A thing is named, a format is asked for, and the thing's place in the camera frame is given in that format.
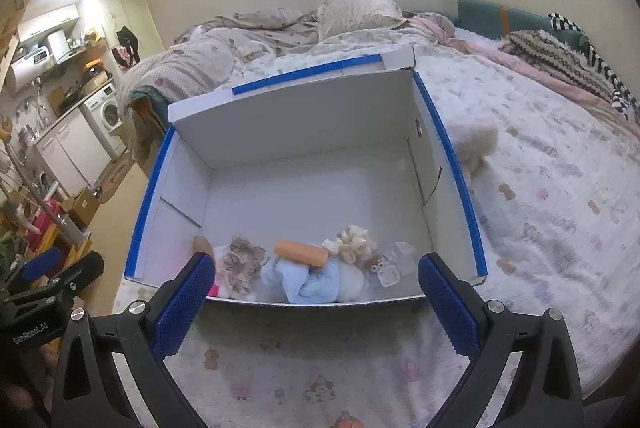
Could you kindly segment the left hand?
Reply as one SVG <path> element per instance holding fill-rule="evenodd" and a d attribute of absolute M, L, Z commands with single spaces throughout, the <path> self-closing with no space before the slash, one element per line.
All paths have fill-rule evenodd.
<path fill-rule="evenodd" d="M 1 426 L 50 427 L 58 352 L 50 344 L 1 355 Z"/>

